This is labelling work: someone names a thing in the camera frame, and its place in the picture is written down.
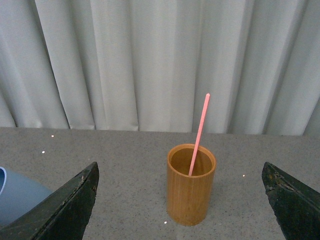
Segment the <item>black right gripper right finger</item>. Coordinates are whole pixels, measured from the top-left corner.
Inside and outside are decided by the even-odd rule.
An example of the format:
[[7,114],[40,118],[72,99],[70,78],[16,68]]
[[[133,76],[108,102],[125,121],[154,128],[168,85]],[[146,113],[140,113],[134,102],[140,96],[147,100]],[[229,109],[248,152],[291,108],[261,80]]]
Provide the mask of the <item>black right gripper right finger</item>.
[[320,238],[320,193],[265,162],[261,178],[268,202],[287,240]]

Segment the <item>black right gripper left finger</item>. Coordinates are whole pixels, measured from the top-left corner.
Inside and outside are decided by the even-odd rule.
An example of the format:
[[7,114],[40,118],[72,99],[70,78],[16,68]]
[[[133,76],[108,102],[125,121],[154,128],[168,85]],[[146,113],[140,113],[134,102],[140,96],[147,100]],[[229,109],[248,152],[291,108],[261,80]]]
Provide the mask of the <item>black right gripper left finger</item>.
[[81,240],[95,205],[99,167],[92,162],[29,212],[0,230],[2,240]]

